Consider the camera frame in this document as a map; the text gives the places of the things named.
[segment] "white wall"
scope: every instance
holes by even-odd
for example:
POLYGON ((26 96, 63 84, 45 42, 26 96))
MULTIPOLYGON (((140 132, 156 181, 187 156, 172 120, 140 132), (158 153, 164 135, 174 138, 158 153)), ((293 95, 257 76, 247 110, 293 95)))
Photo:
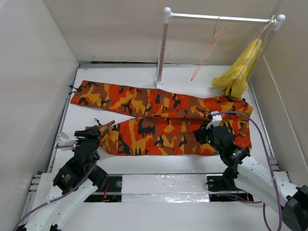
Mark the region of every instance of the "white wall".
POLYGON ((307 0, 283 0, 286 15, 252 79, 282 170, 294 182, 308 183, 308 27, 307 0))
MULTIPOLYGON (((277 0, 44 0, 80 61, 157 62, 163 10, 269 18, 277 0)), ((261 26, 227 25, 207 64, 232 64, 261 26)), ((165 62, 199 63, 215 22, 171 19, 165 62)))
POLYGON ((42 0, 0 0, 0 230, 44 170, 78 62, 42 0))

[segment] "vertical metal pole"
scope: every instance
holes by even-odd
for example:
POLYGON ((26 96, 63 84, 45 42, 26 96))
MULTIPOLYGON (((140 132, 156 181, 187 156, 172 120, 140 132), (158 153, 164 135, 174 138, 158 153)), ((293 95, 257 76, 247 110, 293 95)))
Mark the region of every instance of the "vertical metal pole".
POLYGON ((254 72, 254 70, 256 69, 257 65, 259 64, 259 61, 263 58, 264 53, 266 52, 267 48, 270 45, 270 42, 273 40, 276 32, 278 31, 278 29, 280 28, 282 22, 285 20, 285 15, 284 14, 280 14, 278 15, 277 19, 275 19, 275 23, 273 25, 273 29, 270 32, 269 36, 267 37, 267 39, 264 41, 264 46, 261 49, 261 51, 259 52, 258 56, 257 56, 257 60, 255 62, 255 64, 253 65, 253 67, 251 68, 248 77, 246 79, 247 83, 249 82, 249 80, 251 79, 251 76, 254 72))
POLYGON ((164 57, 166 49, 167 30, 168 30, 169 18, 171 17, 171 9, 169 7, 166 7, 164 9, 164 12, 165 12, 165 17, 164 17, 162 44, 160 47, 160 55, 158 60, 157 77, 154 81, 154 84, 156 85, 157 88, 160 88, 164 83, 162 79, 162 74, 163 74, 164 57))

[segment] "metal rack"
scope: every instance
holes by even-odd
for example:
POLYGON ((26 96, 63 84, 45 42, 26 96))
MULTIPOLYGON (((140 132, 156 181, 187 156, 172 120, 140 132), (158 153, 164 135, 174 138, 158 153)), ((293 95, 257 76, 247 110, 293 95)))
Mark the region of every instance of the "metal rack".
POLYGON ((164 65, 164 56, 165 56, 165 49, 166 49, 166 40, 167 40, 167 30, 170 18, 187 18, 187 19, 199 19, 199 20, 210 20, 216 21, 220 20, 222 22, 238 22, 238 23, 254 23, 254 24, 268 24, 270 23, 273 25, 269 35, 266 37, 266 40, 263 42, 263 45, 258 53, 257 62, 263 57, 266 49, 268 48, 270 42, 272 41, 274 35, 278 31, 279 27, 281 26, 282 22, 285 20, 285 15, 280 14, 277 16, 276 19, 270 21, 270 19, 258 19, 258 18, 239 18, 239 17, 226 17, 226 16, 213 16, 213 15, 197 15, 197 14, 184 14, 184 13, 173 13, 169 7, 164 9, 164 27, 163 27, 163 36, 162 36, 162 44, 160 47, 160 55, 158 60, 158 68, 157 68, 157 77, 154 81, 154 84, 157 88, 160 88, 164 81, 162 79, 163 73, 163 65, 164 65))

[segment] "yellow cloth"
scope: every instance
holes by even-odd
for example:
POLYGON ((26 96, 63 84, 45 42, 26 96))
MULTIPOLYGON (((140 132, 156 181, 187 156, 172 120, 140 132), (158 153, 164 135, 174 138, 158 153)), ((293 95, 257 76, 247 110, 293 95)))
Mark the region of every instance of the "yellow cloth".
POLYGON ((248 87, 246 82, 246 78, 254 66, 254 63, 257 59, 258 51, 261 47, 262 41, 259 40, 257 46, 258 39, 253 40, 248 47, 243 51, 240 57, 235 61, 235 63, 230 67, 225 73, 221 76, 218 76, 213 79, 212 86, 214 88, 221 88, 225 95, 233 96, 236 98, 241 98, 242 94, 248 87))

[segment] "orange camouflage pants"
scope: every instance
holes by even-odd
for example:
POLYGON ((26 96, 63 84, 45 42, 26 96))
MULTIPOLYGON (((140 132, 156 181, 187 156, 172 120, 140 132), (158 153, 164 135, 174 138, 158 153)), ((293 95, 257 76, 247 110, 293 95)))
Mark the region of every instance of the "orange camouflage pants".
MULTIPOLYGON (((209 122, 212 111, 237 111, 250 116, 252 106, 234 97, 200 99, 161 89, 142 89, 83 81, 71 103, 136 117, 108 127, 100 126, 101 146, 114 155, 214 155, 208 144, 197 141, 194 131, 209 122)), ((251 147, 248 120, 222 115, 220 126, 235 135, 234 143, 251 147)))

